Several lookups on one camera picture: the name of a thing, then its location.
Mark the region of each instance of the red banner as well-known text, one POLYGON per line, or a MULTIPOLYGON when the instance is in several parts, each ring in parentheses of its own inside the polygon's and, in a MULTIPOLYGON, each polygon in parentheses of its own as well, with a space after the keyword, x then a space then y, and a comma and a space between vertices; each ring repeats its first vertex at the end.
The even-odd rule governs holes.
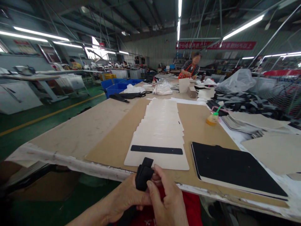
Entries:
MULTIPOLYGON (((179 47, 176 45, 176 49, 203 49, 207 45, 211 44, 213 42, 179 42, 179 47)), ((252 50, 254 49, 256 45, 255 41, 248 41, 248 42, 223 42, 222 46, 220 46, 220 43, 215 44, 208 49, 210 50, 252 50)))

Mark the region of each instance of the red apron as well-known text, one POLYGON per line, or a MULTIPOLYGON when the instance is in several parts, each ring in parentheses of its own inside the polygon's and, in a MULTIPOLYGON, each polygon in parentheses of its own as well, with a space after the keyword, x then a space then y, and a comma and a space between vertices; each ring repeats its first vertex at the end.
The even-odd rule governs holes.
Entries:
POLYGON ((187 75, 184 75, 184 74, 181 72, 181 73, 179 74, 179 79, 181 79, 181 78, 189 78, 189 77, 188 77, 187 75))

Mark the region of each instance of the poster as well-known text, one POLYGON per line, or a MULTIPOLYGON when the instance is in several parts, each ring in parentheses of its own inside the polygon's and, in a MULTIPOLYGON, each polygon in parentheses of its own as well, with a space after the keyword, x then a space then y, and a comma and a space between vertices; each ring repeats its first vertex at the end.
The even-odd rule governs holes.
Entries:
POLYGON ((30 45, 29 42, 23 40, 14 40, 21 53, 28 55, 36 55, 37 51, 30 45))
POLYGON ((62 63, 59 55, 52 46, 39 45, 39 47, 48 63, 62 63))
MULTIPOLYGON (((207 45, 212 44, 211 41, 206 42, 179 42, 179 46, 176 49, 203 49, 207 45)), ((254 49, 256 42, 255 41, 247 41, 247 42, 222 42, 222 46, 220 47, 220 42, 218 44, 215 44, 208 49, 210 50, 252 50, 254 49)))

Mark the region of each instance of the white container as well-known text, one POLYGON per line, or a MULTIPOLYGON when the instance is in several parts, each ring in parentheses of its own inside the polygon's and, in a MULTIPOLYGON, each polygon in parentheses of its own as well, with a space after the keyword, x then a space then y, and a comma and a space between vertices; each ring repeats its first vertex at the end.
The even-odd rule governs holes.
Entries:
POLYGON ((43 105, 28 82, 0 79, 0 112, 10 115, 43 105))
POLYGON ((81 75, 61 75, 61 77, 56 81, 61 88, 65 89, 76 90, 85 87, 81 75))
POLYGON ((131 79, 141 79, 140 69, 130 70, 129 73, 130 73, 131 79))
POLYGON ((127 70, 114 70, 111 69, 112 74, 116 75, 116 78, 128 79, 128 71, 127 70))

